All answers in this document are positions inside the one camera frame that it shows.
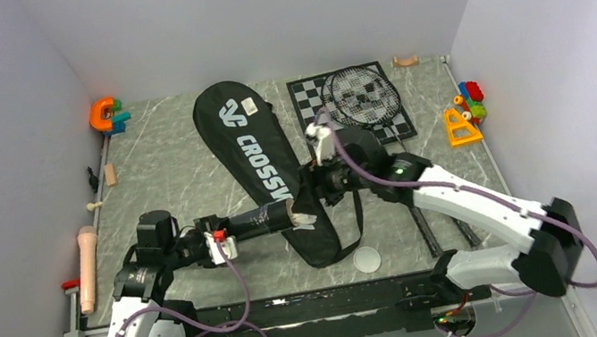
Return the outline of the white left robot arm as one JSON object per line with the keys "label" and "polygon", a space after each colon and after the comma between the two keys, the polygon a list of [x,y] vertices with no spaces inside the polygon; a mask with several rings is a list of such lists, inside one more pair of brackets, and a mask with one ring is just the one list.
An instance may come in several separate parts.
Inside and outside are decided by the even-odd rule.
{"label": "white left robot arm", "polygon": [[207,326],[196,319],[194,305],[168,301],[165,294],[176,268],[201,259],[230,264],[236,240],[210,225],[182,229],[165,210],[143,214],[136,236],[114,279],[107,337],[200,337]]}

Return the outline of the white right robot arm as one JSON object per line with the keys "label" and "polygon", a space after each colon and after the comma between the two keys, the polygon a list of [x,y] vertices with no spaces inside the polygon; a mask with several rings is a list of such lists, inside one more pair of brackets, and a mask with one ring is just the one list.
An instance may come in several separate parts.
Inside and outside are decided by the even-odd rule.
{"label": "white right robot arm", "polygon": [[305,137],[314,157],[300,169],[297,212],[309,210],[306,197],[334,205],[346,192],[370,190],[384,202],[442,213],[503,241],[498,247],[443,253],[431,273],[438,300],[452,303],[473,288],[503,283],[522,283],[554,298],[573,284],[587,240],[565,199],[543,204],[511,197],[421,156],[388,154],[372,134],[353,128],[312,125]]}

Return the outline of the white round tube lid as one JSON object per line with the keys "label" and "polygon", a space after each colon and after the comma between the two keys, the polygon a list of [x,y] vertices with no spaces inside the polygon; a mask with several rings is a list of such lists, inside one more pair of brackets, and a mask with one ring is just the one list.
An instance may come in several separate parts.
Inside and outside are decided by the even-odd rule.
{"label": "white round tube lid", "polygon": [[382,257],[372,247],[358,248],[353,254],[353,265],[362,274],[372,274],[379,270]]}

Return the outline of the black shuttlecock tube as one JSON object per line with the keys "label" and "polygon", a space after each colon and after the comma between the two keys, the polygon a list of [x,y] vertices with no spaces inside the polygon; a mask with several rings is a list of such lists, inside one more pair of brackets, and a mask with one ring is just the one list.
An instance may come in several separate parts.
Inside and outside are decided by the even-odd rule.
{"label": "black shuttlecock tube", "polygon": [[225,231],[237,241],[283,232],[295,226],[292,222],[292,205],[291,198],[267,203],[244,214],[224,217],[216,229]]}

